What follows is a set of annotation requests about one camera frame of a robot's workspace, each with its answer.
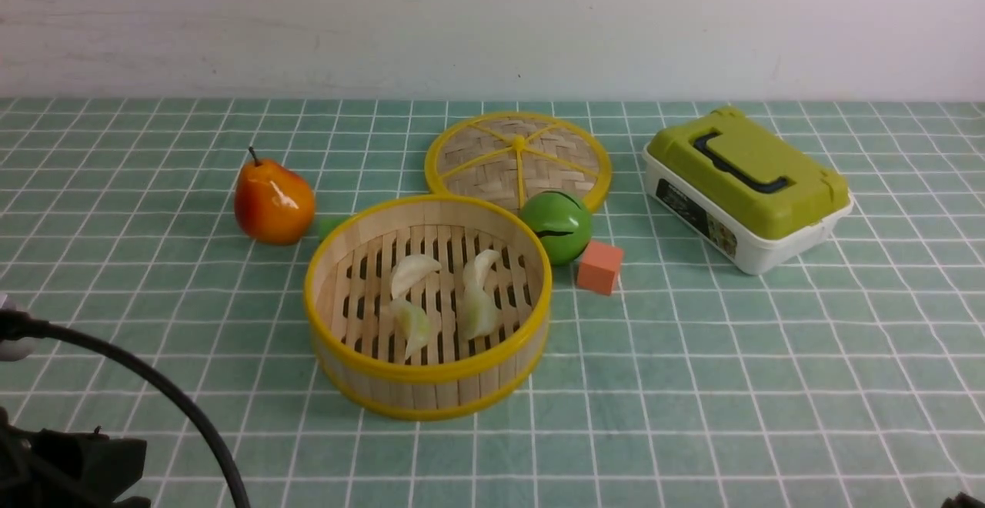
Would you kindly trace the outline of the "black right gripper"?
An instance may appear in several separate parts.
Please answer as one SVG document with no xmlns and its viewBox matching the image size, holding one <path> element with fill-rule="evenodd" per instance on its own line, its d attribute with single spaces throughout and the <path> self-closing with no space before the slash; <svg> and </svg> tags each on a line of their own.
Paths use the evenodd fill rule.
<svg viewBox="0 0 985 508">
<path fill-rule="evenodd" d="M 943 501 L 943 508 L 985 508 L 985 502 L 967 493 L 957 493 Z"/>
</svg>

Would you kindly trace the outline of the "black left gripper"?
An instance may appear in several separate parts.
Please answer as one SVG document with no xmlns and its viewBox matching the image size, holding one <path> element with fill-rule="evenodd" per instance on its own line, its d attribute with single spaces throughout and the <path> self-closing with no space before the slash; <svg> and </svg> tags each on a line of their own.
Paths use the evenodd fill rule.
<svg viewBox="0 0 985 508">
<path fill-rule="evenodd" d="M 142 477 L 147 442 L 99 428 L 65 433 L 14 427 L 1 411 L 3 507 L 148 507 L 127 491 Z"/>
</svg>

